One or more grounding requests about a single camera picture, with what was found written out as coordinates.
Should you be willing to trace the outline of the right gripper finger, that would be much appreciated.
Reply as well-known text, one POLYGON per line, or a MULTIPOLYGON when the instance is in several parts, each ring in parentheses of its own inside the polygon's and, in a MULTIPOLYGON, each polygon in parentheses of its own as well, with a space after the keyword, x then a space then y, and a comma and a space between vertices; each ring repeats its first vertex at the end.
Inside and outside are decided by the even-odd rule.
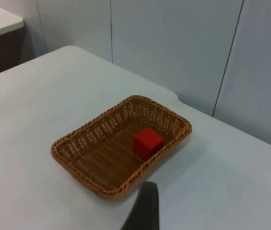
POLYGON ((140 185, 133 207, 121 230, 159 230, 159 193, 157 184, 140 185))

